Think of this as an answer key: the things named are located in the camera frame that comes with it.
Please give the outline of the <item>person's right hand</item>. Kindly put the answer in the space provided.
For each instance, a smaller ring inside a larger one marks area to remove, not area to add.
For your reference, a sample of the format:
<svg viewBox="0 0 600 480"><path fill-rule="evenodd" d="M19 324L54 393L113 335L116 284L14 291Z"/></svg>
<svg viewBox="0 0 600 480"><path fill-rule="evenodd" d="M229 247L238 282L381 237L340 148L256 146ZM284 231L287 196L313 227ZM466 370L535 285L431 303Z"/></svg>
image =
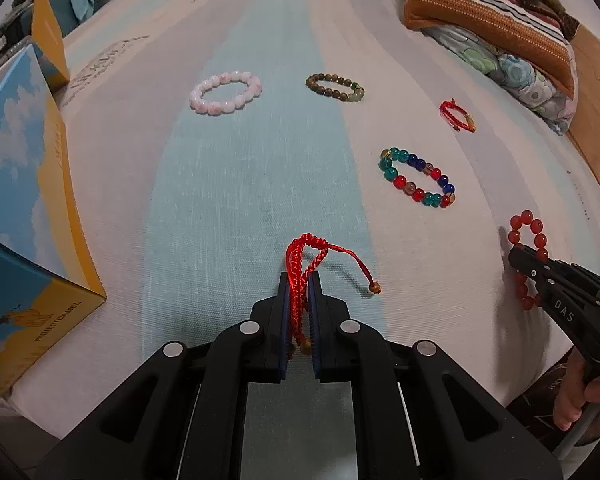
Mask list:
<svg viewBox="0 0 600 480"><path fill-rule="evenodd" d="M573 349L567 361L553 411L554 424L562 431L569 430L581 418L585 404L600 404L600 376L585 382L585 372L584 357L577 349ZM598 438L600 438L600 414L588 427L582 440L588 442Z"/></svg>

